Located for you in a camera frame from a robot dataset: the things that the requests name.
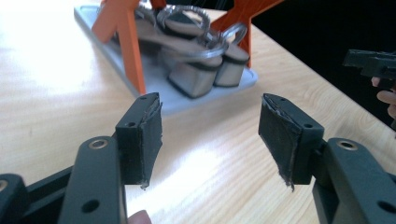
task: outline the human hand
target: human hand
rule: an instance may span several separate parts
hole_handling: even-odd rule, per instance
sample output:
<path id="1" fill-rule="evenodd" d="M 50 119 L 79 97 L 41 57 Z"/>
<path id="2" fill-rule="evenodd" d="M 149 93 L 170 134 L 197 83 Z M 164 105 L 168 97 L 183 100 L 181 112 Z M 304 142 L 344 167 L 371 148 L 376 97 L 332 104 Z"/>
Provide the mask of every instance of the human hand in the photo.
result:
<path id="1" fill-rule="evenodd" d="M 128 224 L 151 224 L 151 219 L 145 210 L 136 212 L 128 218 Z"/>
<path id="2" fill-rule="evenodd" d="M 379 84 L 380 78 L 379 77 L 373 77 L 372 78 L 372 83 L 373 86 L 377 87 Z M 393 88 L 391 89 L 392 91 L 381 91 L 376 95 L 376 98 L 378 98 L 378 100 L 389 104 L 389 108 L 388 108 L 388 114 L 393 117 L 394 119 L 396 119 L 396 85 L 393 86 Z"/>

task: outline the screw hole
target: screw hole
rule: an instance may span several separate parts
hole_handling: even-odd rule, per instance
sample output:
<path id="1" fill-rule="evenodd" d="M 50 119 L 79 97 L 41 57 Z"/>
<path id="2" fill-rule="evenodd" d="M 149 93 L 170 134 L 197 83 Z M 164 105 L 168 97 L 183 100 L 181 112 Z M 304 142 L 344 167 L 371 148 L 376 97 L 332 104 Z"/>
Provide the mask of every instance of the screw hole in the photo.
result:
<path id="1" fill-rule="evenodd" d="M 128 128 L 132 128 L 132 127 L 134 127 L 136 125 L 136 123 L 134 123 L 134 122 L 129 122 L 129 123 L 126 123 L 125 124 L 125 126 L 127 126 Z"/>
<path id="2" fill-rule="evenodd" d="M 389 213 L 396 214 L 396 207 L 390 203 L 378 202 L 378 206 Z"/>
<path id="3" fill-rule="evenodd" d="M 351 151 L 358 150 L 358 147 L 355 144 L 348 141 L 339 141 L 337 142 L 337 145 L 346 150 L 351 150 Z"/>
<path id="4" fill-rule="evenodd" d="M 83 213 L 91 213 L 95 211 L 99 207 L 99 201 L 97 200 L 90 200 L 87 203 L 84 203 L 81 207 Z"/>
<path id="5" fill-rule="evenodd" d="M 107 140 L 98 139 L 98 140 L 90 142 L 89 147 L 91 149 L 99 149 L 99 148 L 102 148 L 102 147 L 106 147 L 107 144 L 108 144 Z"/>

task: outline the dark wall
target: dark wall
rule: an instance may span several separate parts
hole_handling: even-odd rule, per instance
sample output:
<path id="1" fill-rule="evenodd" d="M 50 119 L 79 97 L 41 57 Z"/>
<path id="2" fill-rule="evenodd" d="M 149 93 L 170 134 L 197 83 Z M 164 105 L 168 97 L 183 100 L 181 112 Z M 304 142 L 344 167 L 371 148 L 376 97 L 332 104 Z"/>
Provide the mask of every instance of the dark wall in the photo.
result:
<path id="1" fill-rule="evenodd" d="M 253 23 L 355 102 L 391 123 L 368 77 L 342 65 L 348 49 L 396 50 L 396 1 L 285 1 Z"/>

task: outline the light wood surface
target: light wood surface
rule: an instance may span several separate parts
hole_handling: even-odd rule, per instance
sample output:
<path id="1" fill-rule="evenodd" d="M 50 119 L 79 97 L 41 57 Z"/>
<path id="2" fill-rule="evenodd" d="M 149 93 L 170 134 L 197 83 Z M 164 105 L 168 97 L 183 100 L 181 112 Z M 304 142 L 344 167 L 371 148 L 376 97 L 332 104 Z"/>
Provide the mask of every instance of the light wood surface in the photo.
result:
<path id="1" fill-rule="evenodd" d="M 84 3 L 0 7 L 0 174 L 19 174 L 27 185 L 72 165 L 85 140 L 113 134 L 134 101 L 75 21 L 73 6 Z M 258 82 L 163 118 L 151 185 L 126 187 L 128 215 L 146 209 L 153 223 L 318 223 L 312 185 L 291 192 L 258 136 L 264 92 L 321 123 L 325 140 L 364 144 L 396 174 L 394 131 L 258 29 L 252 37 Z"/>

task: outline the metal ring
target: metal ring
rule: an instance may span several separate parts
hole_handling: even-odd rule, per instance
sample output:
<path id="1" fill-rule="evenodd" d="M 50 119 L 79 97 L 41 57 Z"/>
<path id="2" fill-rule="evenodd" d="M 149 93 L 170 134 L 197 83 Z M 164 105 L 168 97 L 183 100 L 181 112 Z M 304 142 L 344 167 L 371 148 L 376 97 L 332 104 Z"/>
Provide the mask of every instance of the metal ring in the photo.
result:
<path id="1" fill-rule="evenodd" d="M 108 141 L 106 139 L 96 139 L 91 141 L 88 147 L 91 149 L 100 149 L 106 147 L 107 145 Z"/>
<path id="2" fill-rule="evenodd" d="M 355 151 L 358 150 L 359 148 L 352 142 L 348 142 L 346 140 L 340 140 L 337 142 L 337 146 L 346 149 L 346 150 L 350 150 L 350 151 Z"/>
<path id="3" fill-rule="evenodd" d="M 248 28 L 246 27 L 246 25 L 242 22 L 238 22 L 227 28 L 227 30 L 225 30 L 224 32 L 222 32 L 221 36 L 227 40 L 235 35 L 235 39 L 233 40 L 232 43 L 237 45 L 242 41 L 242 39 L 245 37 L 247 32 L 248 32 Z"/>
<path id="4" fill-rule="evenodd" d="M 168 19 L 172 15 L 175 15 L 183 11 L 190 11 L 200 16 L 202 21 L 200 25 L 198 25 L 198 27 L 204 30 L 204 35 L 206 35 L 206 33 L 209 32 L 210 29 L 209 15 L 207 15 L 207 13 L 200 7 L 195 7 L 195 6 L 167 6 L 158 13 L 157 22 L 161 25 L 162 28 L 164 28 L 166 19 Z"/>

